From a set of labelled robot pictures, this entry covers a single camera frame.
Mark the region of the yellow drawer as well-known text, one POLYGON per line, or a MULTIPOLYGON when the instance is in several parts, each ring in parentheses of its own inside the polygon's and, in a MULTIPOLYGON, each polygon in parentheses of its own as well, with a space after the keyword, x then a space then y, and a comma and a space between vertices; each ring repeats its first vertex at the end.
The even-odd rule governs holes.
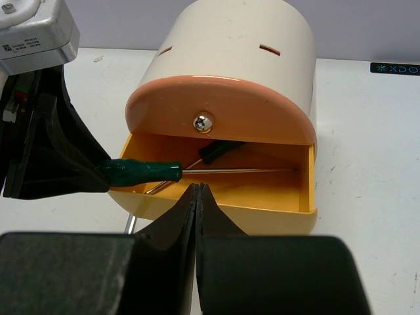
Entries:
POLYGON ((315 145, 246 143, 212 164, 199 163, 205 138, 130 135, 123 159, 179 161, 196 169, 254 169, 254 173, 187 175, 149 195, 155 183, 114 188, 110 197, 124 210, 155 220, 174 206, 191 184, 208 184, 217 205, 249 235, 308 234, 318 218, 314 201, 315 145))

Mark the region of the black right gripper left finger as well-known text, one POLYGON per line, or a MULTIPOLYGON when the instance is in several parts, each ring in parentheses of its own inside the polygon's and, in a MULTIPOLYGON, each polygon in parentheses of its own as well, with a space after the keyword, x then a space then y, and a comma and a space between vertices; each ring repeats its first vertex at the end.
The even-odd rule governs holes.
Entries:
POLYGON ((134 234, 3 234, 1 313, 189 314, 198 192, 134 234))

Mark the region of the orange top drawer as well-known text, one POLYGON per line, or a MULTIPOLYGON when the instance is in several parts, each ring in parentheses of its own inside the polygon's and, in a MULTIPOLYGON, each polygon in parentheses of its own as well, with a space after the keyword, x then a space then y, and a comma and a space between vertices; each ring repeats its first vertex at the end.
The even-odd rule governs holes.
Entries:
POLYGON ((308 116, 262 85, 224 77, 182 75, 141 85, 129 97, 131 133, 313 145, 308 116))

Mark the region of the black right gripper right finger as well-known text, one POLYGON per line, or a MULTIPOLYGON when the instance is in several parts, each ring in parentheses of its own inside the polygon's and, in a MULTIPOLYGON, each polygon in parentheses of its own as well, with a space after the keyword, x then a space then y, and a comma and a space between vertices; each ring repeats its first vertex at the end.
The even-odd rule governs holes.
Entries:
POLYGON ((250 236, 201 184, 196 277, 204 314, 369 314, 352 253, 332 236, 250 236))

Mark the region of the cream cylindrical drawer cabinet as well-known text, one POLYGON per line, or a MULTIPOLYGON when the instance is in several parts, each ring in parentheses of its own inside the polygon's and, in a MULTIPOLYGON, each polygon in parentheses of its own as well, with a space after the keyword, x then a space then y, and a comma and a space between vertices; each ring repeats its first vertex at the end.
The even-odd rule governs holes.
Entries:
POLYGON ((245 80, 285 96, 314 126, 315 65, 310 26, 285 1, 196 1, 176 19, 139 87, 182 75, 245 80))

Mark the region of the silver combination wrench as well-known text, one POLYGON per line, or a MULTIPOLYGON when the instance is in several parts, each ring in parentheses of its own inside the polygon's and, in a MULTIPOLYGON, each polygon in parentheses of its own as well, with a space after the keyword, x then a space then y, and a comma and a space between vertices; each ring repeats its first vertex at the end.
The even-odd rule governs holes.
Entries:
POLYGON ((124 229, 125 234, 132 234, 135 231, 137 218, 133 214, 129 214, 127 223, 124 229))

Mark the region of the large green screwdriver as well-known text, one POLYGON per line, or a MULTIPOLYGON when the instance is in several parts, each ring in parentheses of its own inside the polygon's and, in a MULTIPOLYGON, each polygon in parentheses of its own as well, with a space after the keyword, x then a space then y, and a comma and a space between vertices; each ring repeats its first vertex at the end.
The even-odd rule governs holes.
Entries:
POLYGON ((215 140, 207 146, 199 149, 199 159, 193 164, 189 165, 187 169, 192 169, 200 163, 205 165, 211 164, 217 158, 221 157, 225 153, 243 146, 245 142, 233 141, 233 140, 215 140))

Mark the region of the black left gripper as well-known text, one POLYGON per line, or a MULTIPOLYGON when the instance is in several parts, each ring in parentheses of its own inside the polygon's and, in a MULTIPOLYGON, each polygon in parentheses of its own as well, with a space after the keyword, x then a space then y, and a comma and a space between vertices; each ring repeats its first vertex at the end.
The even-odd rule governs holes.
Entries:
POLYGON ((110 156, 73 107, 64 67, 8 76, 1 96, 1 194, 43 199, 103 193, 96 168, 110 156))

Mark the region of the medium green screwdriver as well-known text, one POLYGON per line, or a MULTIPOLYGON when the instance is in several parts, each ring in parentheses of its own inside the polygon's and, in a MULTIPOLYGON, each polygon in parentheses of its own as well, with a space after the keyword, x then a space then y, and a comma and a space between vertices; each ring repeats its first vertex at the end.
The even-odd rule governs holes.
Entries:
POLYGON ((297 171, 294 167, 250 168, 250 169, 185 169, 181 163, 145 162, 135 159, 109 159, 101 161, 96 169, 113 187, 135 186, 149 182, 179 182, 184 175, 208 175, 231 173, 271 173, 297 171))

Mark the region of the right blue logo sticker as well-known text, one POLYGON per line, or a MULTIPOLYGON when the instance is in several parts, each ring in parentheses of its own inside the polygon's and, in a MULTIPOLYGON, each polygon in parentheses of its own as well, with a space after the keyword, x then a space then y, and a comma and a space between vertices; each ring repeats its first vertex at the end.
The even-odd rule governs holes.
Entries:
POLYGON ((371 62, 370 72, 377 74, 414 75, 419 76, 418 64, 395 64, 386 62, 371 62))

